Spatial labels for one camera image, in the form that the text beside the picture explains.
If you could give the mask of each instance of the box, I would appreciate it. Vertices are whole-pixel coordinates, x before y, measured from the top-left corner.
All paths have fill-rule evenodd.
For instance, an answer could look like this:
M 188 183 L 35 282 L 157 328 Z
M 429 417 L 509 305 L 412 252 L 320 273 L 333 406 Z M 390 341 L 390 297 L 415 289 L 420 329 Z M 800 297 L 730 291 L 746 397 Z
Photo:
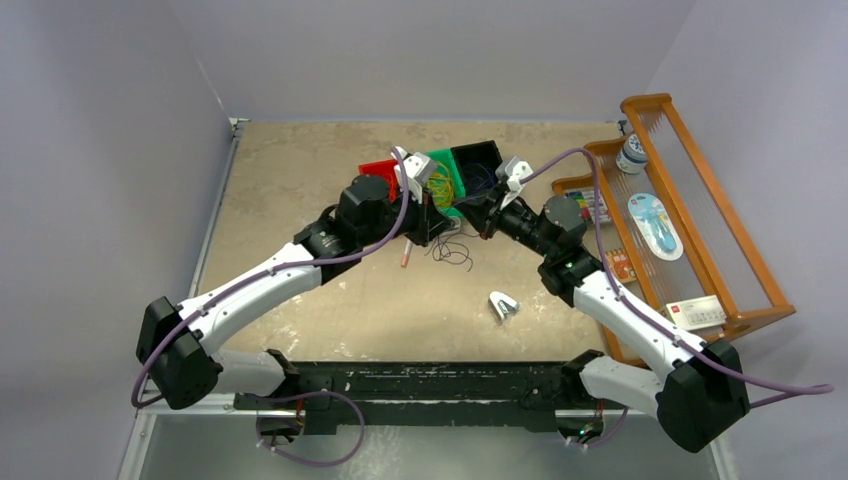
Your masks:
M 661 313 L 684 330 L 715 327 L 727 321 L 727 314 L 715 295 L 669 303 Z

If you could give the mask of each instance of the gray wall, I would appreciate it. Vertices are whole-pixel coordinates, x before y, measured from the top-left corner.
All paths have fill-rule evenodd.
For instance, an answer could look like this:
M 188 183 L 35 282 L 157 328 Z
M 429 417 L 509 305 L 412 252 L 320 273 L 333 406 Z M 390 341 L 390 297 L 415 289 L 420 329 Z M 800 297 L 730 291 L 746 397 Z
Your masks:
M 0 72 L 0 471 L 114 478 L 141 314 L 187 293 L 229 124 L 166 0 L 3 0 Z
M 610 120 L 694 0 L 172 0 L 230 116 Z
M 735 426 L 742 478 L 844 478 L 848 469 L 846 23 L 836 0 L 701 0 L 649 89 L 672 94 L 798 309 L 737 342 L 747 371 L 837 388 Z

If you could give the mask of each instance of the white plastic part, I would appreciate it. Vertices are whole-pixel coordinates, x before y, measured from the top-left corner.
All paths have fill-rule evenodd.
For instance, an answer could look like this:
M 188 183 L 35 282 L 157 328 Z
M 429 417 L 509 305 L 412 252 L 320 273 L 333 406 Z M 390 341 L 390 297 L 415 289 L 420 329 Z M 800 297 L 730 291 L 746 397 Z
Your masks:
M 621 293 L 627 295 L 636 308 L 675 332 L 687 344 L 700 348 L 699 345 L 703 341 L 700 337 L 678 328 L 620 283 L 618 285 Z M 584 278 L 583 285 L 574 290 L 574 308 L 609 328 L 616 337 L 633 348 L 662 381 L 674 370 L 674 362 L 687 362 L 692 358 L 692 354 L 675 346 L 672 340 L 654 330 L 624 303 L 617 300 L 606 274 L 602 271 Z
M 312 260 L 312 255 L 301 245 L 287 243 L 268 260 L 253 267 L 235 279 L 211 292 L 185 300 L 180 315 L 185 318 L 191 312 L 202 309 L 204 303 L 217 296 L 230 285 L 257 272 L 266 272 L 281 263 Z M 266 276 L 219 302 L 189 325 L 190 330 L 200 330 L 203 336 L 200 345 L 208 354 L 217 352 L 224 342 L 239 330 L 286 300 L 308 292 L 321 285 L 321 269 L 304 266 L 278 270 L 274 276 Z
M 267 352 L 219 350 L 211 357 L 224 367 L 212 393 L 253 393 L 264 397 L 286 379 L 283 367 Z
M 503 170 L 498 170 L 499 171 L 496 171 L 496 173 L 499 174 L 499 176 L 502 175 L 505 177 L 506 186 L 509 187 L 509 192 L 504 195 L 504 199 L 501 202 L 500 209 L 503 210 L 507 205 L 521 195 L 521 191 L 524 190 L 524 185 L 521 183 L 521 180 L 530 176 L 530 174 L 533 173 L 533 169 L 530 167 L 530 164 L 524 160 L 518 157 L 512 157 L 512 159 L 507 162 Z
M 589 395 L 606 398 L 657 418 L 662 382 L 653 372 L 600 357 L 587 363 L 580 380 Z
M 502 292 L 490 293 L 489 304 L 495 309 L 495 314 L 497 314 L 500 323 L 503 323 L 507 317 L 515 315 L 519 308 L 515 299 Z
M 436 171 L 436 162 L 434 162 L 427 155 L 416 152 L 414 155 L 406 156 L 406 150 L 397 148 L 401 155 L 405 157 L 403 160 L 404 170 L 406 170 L 406 178 L 407 183 L 409 184 L 409 194 L 412 196 L 412 199 L 421 203 L 424 199 L 424 186 L 427 185 L 427 180 L 430 178 L 430 175 Z M 400 160 L 395 157 L 394 151 L 392 151 L 392 157 L 395 160 Z M 395 178 L 397 178 L 398 185 L 403 185 L 403 182 L 400 178 L 400 166 L 395 165 Z

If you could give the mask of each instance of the wooden shelf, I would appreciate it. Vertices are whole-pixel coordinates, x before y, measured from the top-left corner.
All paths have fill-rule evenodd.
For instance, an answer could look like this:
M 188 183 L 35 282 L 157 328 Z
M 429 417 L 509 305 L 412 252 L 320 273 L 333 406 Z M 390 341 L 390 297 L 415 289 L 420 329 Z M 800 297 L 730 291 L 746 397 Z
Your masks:
M 648 154 L 645 171 L 628 175 L 615 165 L 626 137 L 589 143 L 586 149 L 600 163 L 601 194 L 620 248 L 630 257 L 636 272 L 638 288 L 633 284 L 628 288 L 655 309 L 670 302 L 716 295 L 727 323 L 720 333 L 705 337 L 708 341 L 734 340 L 794 313 L 795 308 L 777 285 L 671 96 L 630 97 L 621 103 L 621 111 Z M 561 195 L 566 190 L 591 188 L 592 182 L 592 176 L 585 175 L 559 179 L 552 186 Z M 669 262 L 653 255 L 634 221 L 622 214 L 636 193 L 650 193 L 663 202 L 683 243 L 680 259 Z M 612 332 L 604 330 L 613 358 L 640 363 Z

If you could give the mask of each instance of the table surface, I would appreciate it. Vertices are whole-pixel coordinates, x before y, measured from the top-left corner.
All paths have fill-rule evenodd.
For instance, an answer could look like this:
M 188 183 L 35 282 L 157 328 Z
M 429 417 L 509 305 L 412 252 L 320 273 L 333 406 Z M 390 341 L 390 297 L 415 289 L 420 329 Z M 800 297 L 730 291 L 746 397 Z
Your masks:
M 563 123 L 249 123 L 227 183 L 201 291 L 266 260 L 326 206 L 337 203 L 357 166 L 389 158 L 392 145 L 432 151 L 494 139 L 505 159 L 538 167 L 568 148 L 619 135 L 617 125 Z M 527 186 L 538 208 L 557 178 L 589 172 L 582 156 L 562 161 Z M 547 293 L 541 258 L 497 235 L 458 239 L 474 264 L 450 265 L 405 240 L 383 249 L 327 285 L 297 296 L 244 328 L 225 348 L 274 348 L 294 360 L 568 360 L 606 350 L 600 326 Z M 590 251 L 594 242 L 587 234 Z M 510 295 L 519 312 L 499 325 L 488 296 Z

